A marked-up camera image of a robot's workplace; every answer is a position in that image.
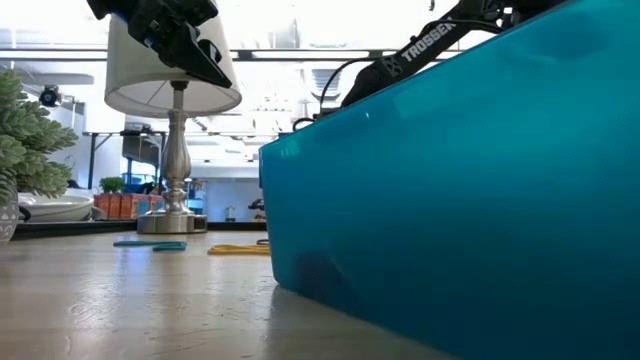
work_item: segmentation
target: table surface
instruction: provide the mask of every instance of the table surface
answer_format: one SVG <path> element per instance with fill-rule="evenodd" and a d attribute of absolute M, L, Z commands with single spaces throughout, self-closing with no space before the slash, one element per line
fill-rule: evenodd
<path fill-rule="evenodd" d="M 102 234 L 0 247 L 3 359 L 451 359 L 278 287 L 268 257 L 208 256 L 265 233 Z M 186 252 L 114 248 L 186 240 Z"/>

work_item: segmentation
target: ceiling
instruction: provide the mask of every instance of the ceiling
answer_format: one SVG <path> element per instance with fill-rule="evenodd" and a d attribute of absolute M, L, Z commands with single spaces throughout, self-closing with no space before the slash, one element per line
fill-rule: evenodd
<path fill-rule="evenodd" d="M 372 6 L 368 0 L 219 0 L 217 3 L 231 49 L 323 51 L 399 49 L 412 34 L 430 19 L 439 18 L 457 0 L 435 0 L 432 12 L 429 11 L 430 0 L 396 0 L 393 6 Z M 470 34 L 454 48 L 466 49 L 489 37 L 482 33 Z M 13 49 L 14 53 L 23 49 L 29 50 L 30 56 L 38 57 L 51 56 L 51 50 L 104 51 L 107 39 L 108 21 L 95 20 L 86 0 L 15 1 L 11 11 L 0 13 L 0 53 L 2 49 Z M 68 61 L 66 57 L 73 57 L 77 52 L 58 53 L 66 60 L 10 61 L 5 56 L 0 65 L 13 67 L 22 73 L 23 79 L 36 84 L 45 78 L 55 79 L 62 92 L 88 101 L 85 95 L 95 93 L 94 88 L 104 84 L 106 64 Z M 293 120 L 317 112 L 321 88 L 340 64 L 332 61 L 235 62 L 243 102 L 227 114 L 199 118 L 200 125 L 189 122 L 187 132 L 194 135 L 188 137 L 188 142 L 196 154 L 194 158 L 215 153 L 222 157 L 234 154 L 236 157 L 228 157 L 236 159 L 239 158 L 236 152 L 239 143 L 244 143 L 243 151 L 248 153 L 243 158 L 255 157 L 252 153 L 259 145 L 271 141 L 280 131 L 289 131 Z M 336 104 L 364 66 L 366 63 L 354 64 L 341 73 L 330 91 Z M 92 85 L 83 82 L 87 76 L 93 78 Z M 127 121 L 131 125 L 144 122 L 154 130 L 167 128 L 166 120 L 128 117 Z M 223 140 L 217 135 L 203 136 L 210 132 L 234 132 L 254 137 Z M 203 146 L 209 146 L 209 150 L 205 151 Z"/>

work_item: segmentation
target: teal container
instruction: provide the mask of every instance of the teal container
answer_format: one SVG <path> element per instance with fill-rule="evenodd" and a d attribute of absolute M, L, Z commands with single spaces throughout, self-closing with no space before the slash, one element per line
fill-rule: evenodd
<path fill-rule="evenodd" d="M 640 359 L 638 24 L 572 1 L 263 147 L 276 280 L 462 359 Z"/>

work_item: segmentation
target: table lamp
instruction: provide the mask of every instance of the table lamp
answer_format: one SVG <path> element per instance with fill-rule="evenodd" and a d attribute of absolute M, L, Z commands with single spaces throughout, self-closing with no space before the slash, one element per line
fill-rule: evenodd
<path fill-rule="evenodd" d="M 232 81 L 224 88 L 200 81 L 179 68 L 170 68 L 158 55 L 130 37 L 127 25 L 112 17 L 109 27 L 105 102 L 123 113 L 149 118 L 168 118 L 169 135 L 162 153 L 161 173 L 167 181 L 164 207 L 138 217 L 138 233 L 180 234 L 205 232 L 206 215 L 195 215 L 185 204 L 182 189 L 191 173 L 185 140 L 188 117 L 230 110 L 240 104 L 231 54 L 220 17 L 198 27 L 199 40 L 213 43 L 222 56 L 218 66 Z"/>

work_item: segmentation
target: lamp base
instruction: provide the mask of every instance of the lamp base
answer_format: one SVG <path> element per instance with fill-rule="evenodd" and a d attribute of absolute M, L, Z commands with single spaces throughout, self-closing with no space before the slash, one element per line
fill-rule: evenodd
<path fill-rule="evenodd" d="M 207 216 L 147 214 L 138 217 L 138 234 L 198 234 L 207 232 Z"/>

